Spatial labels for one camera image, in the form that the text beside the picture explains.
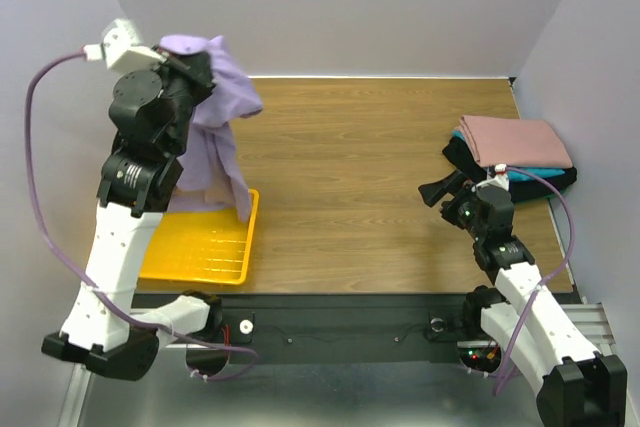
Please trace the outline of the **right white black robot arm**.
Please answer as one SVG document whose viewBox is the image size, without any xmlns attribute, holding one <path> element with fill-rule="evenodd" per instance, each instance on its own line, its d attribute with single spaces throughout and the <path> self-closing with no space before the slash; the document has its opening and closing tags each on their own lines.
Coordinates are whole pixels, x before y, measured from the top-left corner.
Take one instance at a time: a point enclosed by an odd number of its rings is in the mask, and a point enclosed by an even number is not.
<svg viewBox="0 0 640 427">
<path fill-rule="evenodd" d="M 500 350 L 492 375 L 501 390 L 514 370 L 527 380 L 546 426 L 622 426 L 627 369 L 582 333 L 556 300 L 530 251 L 513 233 L 509 167 L 473 183 L 455 171 L 419 186 L 423 202 L 473 239 L 477 265 L 492 285 L 467 294 L 460 325 Z"/>
</svg>

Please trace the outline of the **purple t shirt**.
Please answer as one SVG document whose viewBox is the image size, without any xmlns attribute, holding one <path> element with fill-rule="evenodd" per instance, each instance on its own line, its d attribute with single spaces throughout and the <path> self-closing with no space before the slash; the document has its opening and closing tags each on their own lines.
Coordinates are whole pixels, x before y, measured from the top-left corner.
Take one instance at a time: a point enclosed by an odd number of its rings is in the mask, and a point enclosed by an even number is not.
<svg viewBox="0 0 640 427">
<path fill-rule="evenodd" d="M 211 95 L 193 113 L 187 150 L 179 158 L 183 172 L 168 210 L 178 213 L 233 208 L 238 219 L 245 222 L 252 201 L 238 164 L 231 122 L 261 113 L 262 99 L 231 55 L 224 36 L 207 39 L 173 34 L 164 36 L 160 46 L 174 54 L 208 53 L 215 82 Z"/>
</svg>

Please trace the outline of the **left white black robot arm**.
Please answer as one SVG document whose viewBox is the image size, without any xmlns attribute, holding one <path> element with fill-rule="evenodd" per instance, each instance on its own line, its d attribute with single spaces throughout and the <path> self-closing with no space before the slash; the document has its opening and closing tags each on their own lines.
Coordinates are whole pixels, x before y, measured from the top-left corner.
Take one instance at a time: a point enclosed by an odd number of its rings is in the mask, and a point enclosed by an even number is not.
<svg viewBox="0 0 640 427">
<path fill-rule="evenodd" d="M 42 343 L 43 354 L 105 378 L 137 381 L 159 350 L 182 335 L 215 339 L 218 300 L 186 292 L 142 316 L 130 312 L 151 239 L 183 172 L 193 112 L 214 89 L 206 52 L 157 48 L 158 59 L 127 67 L 108 110 L 116 135 L 101 168 L 93 245 L 72 310 Z"/>
</svg>

